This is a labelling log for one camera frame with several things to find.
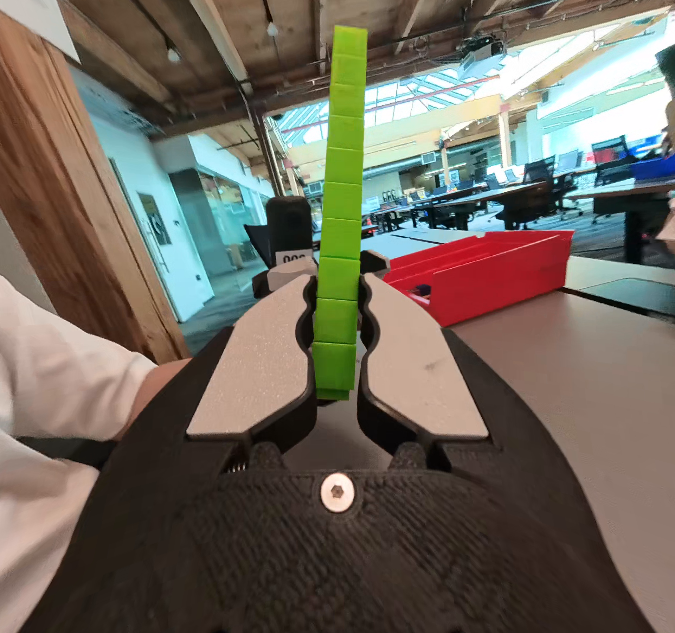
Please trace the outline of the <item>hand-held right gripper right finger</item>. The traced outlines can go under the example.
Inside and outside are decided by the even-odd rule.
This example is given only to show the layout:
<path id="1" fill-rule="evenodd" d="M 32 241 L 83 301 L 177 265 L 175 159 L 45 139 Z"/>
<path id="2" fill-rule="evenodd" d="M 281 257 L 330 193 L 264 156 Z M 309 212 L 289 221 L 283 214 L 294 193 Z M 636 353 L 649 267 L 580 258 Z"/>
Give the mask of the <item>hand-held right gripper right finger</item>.
<path id="1" fill-rule="evenodd" d="M 359 390 L 366 408 L 419 443 L 486 440 L 488 428 L 440 325 L 375 274 L 363 275 L 361 285 Z"/>

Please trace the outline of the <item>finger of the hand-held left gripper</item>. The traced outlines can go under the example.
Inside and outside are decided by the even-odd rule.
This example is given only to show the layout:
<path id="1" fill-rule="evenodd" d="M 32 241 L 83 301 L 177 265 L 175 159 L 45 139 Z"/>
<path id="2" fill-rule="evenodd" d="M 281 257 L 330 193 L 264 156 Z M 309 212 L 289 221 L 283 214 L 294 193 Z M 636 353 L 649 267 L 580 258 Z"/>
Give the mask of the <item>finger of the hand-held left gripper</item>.
<path id="1" fill-rule="evenodd" d="M 268 270 L 266 283 L 272 294 L 296 279 L 301 279 L 302 284 L 307 285 L 317 274 L 318 263 L 314 259 L 293 259 Z"/>

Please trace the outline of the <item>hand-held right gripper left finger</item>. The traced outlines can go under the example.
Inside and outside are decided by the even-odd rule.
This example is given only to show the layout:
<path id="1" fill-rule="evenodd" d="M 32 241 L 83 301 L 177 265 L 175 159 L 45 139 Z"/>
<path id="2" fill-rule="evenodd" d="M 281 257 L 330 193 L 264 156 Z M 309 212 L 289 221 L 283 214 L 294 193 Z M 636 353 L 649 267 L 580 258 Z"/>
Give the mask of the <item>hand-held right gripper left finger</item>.
<path id="1" fill-rule="evenodd" d="M 306 332 L 315 285 L 300 274 L 234 325 L 187 427 L 191 439 L 251 442 L 315 398 L 313 333 Z"/>

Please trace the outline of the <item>green block bar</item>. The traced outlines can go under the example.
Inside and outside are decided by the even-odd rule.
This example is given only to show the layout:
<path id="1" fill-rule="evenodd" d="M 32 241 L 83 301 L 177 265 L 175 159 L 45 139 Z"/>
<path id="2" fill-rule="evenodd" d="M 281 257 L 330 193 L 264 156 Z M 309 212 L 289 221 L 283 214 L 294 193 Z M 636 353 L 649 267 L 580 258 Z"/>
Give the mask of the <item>green block bar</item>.
<path id="1" fill-rule="evenodd" d="M 368 32 L 336 25 L 312 353 L 317 397 L 354 388 L 362 239 Z"/>

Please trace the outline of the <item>red plastic bin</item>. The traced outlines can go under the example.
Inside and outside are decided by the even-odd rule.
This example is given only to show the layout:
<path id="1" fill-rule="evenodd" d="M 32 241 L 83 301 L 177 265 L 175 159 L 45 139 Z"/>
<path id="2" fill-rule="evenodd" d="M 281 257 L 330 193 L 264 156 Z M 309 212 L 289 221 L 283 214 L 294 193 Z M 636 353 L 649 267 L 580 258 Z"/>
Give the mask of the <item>red plastic bin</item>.
<path id="1" fill-rule="evenodd" d="M 391 260 L 384 282 L 442 327 L 561 289 L 573 231 L 493 231 Z"/>

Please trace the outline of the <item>person's left forearm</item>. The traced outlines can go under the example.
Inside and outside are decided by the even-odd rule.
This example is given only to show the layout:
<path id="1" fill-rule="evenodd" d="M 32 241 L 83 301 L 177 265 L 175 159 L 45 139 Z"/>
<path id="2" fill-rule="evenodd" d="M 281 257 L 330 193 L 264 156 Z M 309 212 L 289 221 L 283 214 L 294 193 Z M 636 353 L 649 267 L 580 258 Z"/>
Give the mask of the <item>person's left forearm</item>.
<path id="1" fill-rule="evenodd" d="M 128 432 L 131 425 L 139 417 L 147 405 L 159 394 L 163 388 L 186 366 L 192 359 L 181 359 L 153 368 L 144 378 L 136 392 L 134 401 L 126 423 L 115 437 L 119 441 Z"/>

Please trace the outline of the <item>grey desk with wooden edge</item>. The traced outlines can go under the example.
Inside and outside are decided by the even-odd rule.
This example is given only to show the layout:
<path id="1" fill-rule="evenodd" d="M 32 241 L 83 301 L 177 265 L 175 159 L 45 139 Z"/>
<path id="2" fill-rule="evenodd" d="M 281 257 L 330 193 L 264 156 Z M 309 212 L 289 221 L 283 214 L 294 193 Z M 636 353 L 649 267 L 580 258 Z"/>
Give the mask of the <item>grey desk with wooden edge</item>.
<path id="1" fill-rule="evenodd" d="M 485 232 L 447 229 L 402 229 L 386 232 L 361 241 L 363 251 L 374 251 L 394 259 L 407 256 L 436 245 L 443 245 L 469 237 L 483 237 Z"/>

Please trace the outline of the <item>wooden pillar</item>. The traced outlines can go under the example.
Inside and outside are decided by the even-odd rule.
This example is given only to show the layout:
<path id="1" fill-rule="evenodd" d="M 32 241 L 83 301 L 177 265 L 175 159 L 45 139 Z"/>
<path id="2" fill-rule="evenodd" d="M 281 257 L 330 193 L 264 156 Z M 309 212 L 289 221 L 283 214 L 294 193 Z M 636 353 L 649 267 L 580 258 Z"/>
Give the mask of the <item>wooden pillar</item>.
<path id="1" fill-rule="evenodd" d="M 5 14 L 1 210 L 60 317 L 159 364 L 189 356 L 63 53 Z"/>

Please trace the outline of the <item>black office chair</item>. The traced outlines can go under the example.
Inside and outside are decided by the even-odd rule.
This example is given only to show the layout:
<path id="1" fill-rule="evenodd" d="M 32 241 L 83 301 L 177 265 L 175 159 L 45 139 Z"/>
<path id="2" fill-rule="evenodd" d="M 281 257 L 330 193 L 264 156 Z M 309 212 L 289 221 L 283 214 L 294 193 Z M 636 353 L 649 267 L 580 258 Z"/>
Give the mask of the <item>black office chair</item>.
<path id="1" fill-rule="evenodd" d="M 506 231 L 528 229 L 528 224 L 555 215 L 563 208 L 564 196 L 576 189 L 574 176 L 555 172 L 555 156 L 525 165 L 524 185 L 532 185 L 502 198 L 502 210 L 495 218 L 504 223 Z"/>

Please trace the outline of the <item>ceiling projector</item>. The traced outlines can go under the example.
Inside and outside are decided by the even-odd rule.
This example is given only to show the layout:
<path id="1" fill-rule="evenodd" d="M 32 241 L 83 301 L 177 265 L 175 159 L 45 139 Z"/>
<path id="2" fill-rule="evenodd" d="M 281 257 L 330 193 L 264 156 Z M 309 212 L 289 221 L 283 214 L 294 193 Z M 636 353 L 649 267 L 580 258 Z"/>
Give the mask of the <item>ceiling projector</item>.
<path id="1" fill-rule="evenodd" d="M 458 69 L 458 77 L 478 77 L 496 69 L 508 55 L 508 50 L 501 39 L 486 36 L 470 40 L 467 53 L 462 58 Z"/>

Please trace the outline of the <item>blue plastic bin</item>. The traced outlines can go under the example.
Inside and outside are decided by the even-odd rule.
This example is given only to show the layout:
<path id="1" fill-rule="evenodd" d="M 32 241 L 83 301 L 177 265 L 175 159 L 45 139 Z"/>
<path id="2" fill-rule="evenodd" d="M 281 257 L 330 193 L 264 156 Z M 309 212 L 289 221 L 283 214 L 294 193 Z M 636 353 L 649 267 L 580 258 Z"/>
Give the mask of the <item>blue plastic bin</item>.
<path id="1" fill-rule="evenodd" d="M 674 155 L 667 157 L 643 158 L 631 165 L 636 181 L 650 181 L 674 178 Z"/>

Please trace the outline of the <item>paper notice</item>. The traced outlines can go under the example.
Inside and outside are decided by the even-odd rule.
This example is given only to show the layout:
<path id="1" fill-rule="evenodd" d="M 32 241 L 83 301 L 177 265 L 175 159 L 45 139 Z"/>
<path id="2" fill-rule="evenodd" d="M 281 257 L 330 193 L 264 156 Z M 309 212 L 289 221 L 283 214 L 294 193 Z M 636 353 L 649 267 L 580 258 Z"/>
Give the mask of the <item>paper notice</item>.
<path id="1" fill-rule="evenodd" d="M 1 12 L 80 63 L 57 0 L 1 0 Z"/>

